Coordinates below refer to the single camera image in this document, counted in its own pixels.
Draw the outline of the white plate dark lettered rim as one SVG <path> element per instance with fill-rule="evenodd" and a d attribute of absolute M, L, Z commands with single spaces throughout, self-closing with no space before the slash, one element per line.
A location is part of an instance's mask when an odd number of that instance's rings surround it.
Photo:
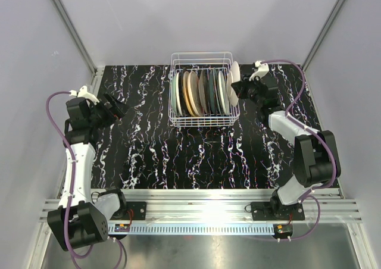
<path fill-rule="evenodd" d="M 231 65 L 230 71 L 227 75 L 227 94 L 229 97 L 230 104 L 232 107 L 236 107 L 238 105 L 239 98 L 232 88 L 232 83 L 238 82 L 241 80 L 241 71 L 239 68 L 239 64 L 237 61 L 234 61 Z"/>

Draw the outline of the white watermelon plate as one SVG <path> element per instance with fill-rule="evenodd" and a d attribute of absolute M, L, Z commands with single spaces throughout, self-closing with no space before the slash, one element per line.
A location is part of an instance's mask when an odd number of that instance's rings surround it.
<path fill-rule="evenodd" d="M 218 72 L 218 87 L 220 92 L 220 102 L 223 109 L 224 115 L 229 115 L 229 102 L 228 97 L 226 93 L 226 82 L 225 82 L 225 76 L 222 71 Z"/>

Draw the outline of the large teal bottom plate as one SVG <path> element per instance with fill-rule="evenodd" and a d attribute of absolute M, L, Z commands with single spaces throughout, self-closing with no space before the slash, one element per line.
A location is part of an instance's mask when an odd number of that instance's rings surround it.
<path fill-rule="evenodd" d="M 212 76 L 213 76 L 213 86 L 214 86 L 214 97 L 216 101 L 216 111 L 217 115 L 221 115 L 221 106 L 220 106 L 220 101 L 218 97 L 218 86 L 217 86 L 217 70 L 215 68 L 212 69 Z"/>

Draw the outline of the blue blossom branch plate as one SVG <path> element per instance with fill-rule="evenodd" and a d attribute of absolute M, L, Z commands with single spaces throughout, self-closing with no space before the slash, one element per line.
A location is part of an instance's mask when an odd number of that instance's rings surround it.
<path fill-rule="evenodd" d="M 208 73 L 208 95 L 211 113 L 216 114 L 216 105 L 214 100 L 214 76 L 212 70 Z"/>

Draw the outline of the brown rimmed plate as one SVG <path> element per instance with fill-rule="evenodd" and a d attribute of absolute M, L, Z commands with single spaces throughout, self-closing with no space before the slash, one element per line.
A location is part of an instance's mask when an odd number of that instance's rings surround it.
<path fill-rule="evenodd" d="M 199 98 L 201 102 L 202 109 L 204 110 L 205 115 L 210 114 L 209 106 L 206 99 L 206 90 L 204 83 L 206 82 L 205 70 L 201 71 L 198 83 Z"/>

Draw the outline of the mint green floral plate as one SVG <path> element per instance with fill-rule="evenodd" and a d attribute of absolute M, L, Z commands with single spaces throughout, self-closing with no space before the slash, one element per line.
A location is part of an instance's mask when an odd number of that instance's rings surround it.
<path fill-rule="evenodd" d="M 178 115 L 177 111 L 177 101 L 176 101 L 176 80 L 177 80 L 177 73 L 173 75 L 173 78 L 171 80 L 171 98 L 170 98 L 170 103 L 171 103 L 171 109 L 174 115 Z"/>

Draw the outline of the cream pink leaf plate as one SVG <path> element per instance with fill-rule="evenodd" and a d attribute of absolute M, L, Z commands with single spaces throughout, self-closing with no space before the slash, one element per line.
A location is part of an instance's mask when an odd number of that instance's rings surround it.
<path fill-rule="evenodd" d="M 188 75 L 187 88 L 190 105 L 193 109 L 193 113 L 197 117 L 204 115 L 204 110 L 201 106 L 201 100 L 199 97 L 199 78 L 195 71 L 191 71 Z"/>

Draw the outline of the cream yellow leaf plate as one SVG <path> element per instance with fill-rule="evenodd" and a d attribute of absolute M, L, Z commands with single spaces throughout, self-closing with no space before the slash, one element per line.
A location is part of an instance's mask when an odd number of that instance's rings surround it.
<path fill-rule="evenodd" d="M 182 91 L 183 91 L 183 96 L 186 104 L 187 111 L 191 117 L 195 116 L 195 113 L 193 111 L 193 108 L 191 106 L 190 100 L 189 100 L 189 95 L 188 95 L 188 75 L 189 72 L 186 69 L 183 69 L 182 72 Z"/>

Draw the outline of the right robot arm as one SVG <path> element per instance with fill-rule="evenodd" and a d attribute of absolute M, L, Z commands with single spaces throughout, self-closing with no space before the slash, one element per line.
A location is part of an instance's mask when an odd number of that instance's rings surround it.
<path fill-rule="evenodd" d="M 231 84 L 239 99 L 251 100 L 259 121 L 293 145 L 292 177 L 275 190 L 265 211 L 282 220 L 316 189 L 331 187 L 341 174 L 334 134 L 318 131 L 295 119 L 282 107 L 276 82 L 246 79 Z"/>

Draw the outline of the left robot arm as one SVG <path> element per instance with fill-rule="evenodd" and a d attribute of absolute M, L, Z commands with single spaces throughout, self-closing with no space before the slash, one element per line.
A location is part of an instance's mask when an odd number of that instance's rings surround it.
<path fill-rule="evenodd" d="M 92 200 L 91 176 L 99 131 L 122 119 L 129 107 L 108 93 L 98 99 L 91 93 L 70 91 L 66 107 L 69 118 L 61 130 L 51 115 L 48 118 L 61 136 L 67 168 L 58 208 L 48 212 L 47 222 L 64 251 L 75 258 L 75 249 L 107 240 L 108 221 L 123 219 L 128 205 L 120 189 L 109 188 Z"/>

